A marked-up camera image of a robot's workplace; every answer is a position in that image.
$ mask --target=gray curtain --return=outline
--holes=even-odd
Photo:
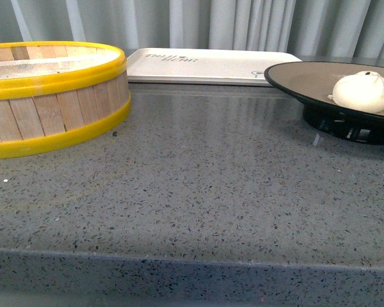
[[[384,59],[384,0],[0,0],[0,42]]]

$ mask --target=bamboo steamer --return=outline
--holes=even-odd
[[[121,49],[0,43],[0,159],[81,143],[118,125],[130,110]]]

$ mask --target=quartz surface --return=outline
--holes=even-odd
[[[0,160],[0,253],[384,274],[384,146],[313,129],[273,88],[130,89],[108,133]]]

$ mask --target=wooden slat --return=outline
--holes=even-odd
[[[0,48],[0,61],[14,61],[10,48]]]
[[[28,51],[26,46],[12,47],[12,53],[15,60],[18,59],[29,59]]]
[[[0,142],[20,140],[21,134],[8,100],[0,100]]]
[[[101,54],[102,56],[108,55],[109,50],[104,48],[97,48],[97,54]]]
[[[45,59],[57,58],[54,46],[40,46],[40,49]]]
[[[105,118],[111,114],[107,86],[105,83],[100,83],[94,85],[93,87],[99,116],[100,118]]]
[[[32,98],[11,99],[10,105],[23,139],[44,136],[44,131]]]
[[[118,92],[118,85],[116,83],[116,78],[108,80],[106,84],[107,84],[109,104],[111,106],[112,112],[115,112],[121,107],[120,94]]]
[[[43,52],[39,46],[27,46],[27,52],[30,59],[44,58]]]
[[[65,50],[65,46],[53,46],[54,54],[56,58],[65,58],[67,56],[67,51]]]
[[[79,47],[79,46],[65,46],[65,50],[67,50],[67,54],[69,57],[72,56],[84,56],[87,54],[85,47]]]
[[[67,131],[84,126],[84,118],[81,114],[77,92],[64,91],[58,93],[57,99]]]
[[[92,86],[77,90],[79,105],[86,125],[99,120],[97,101]]]
[[[123,72],[122,74],[120,74],[116,78],[116,83],[118,86],[118,92],[120,94],[121,106],[123,106],[129,98],[127,72]]]
[[[52,134],[65,132],[57,97],[55,95],[44,95],[33,97],[33,100],[44,134],[50,136]]]

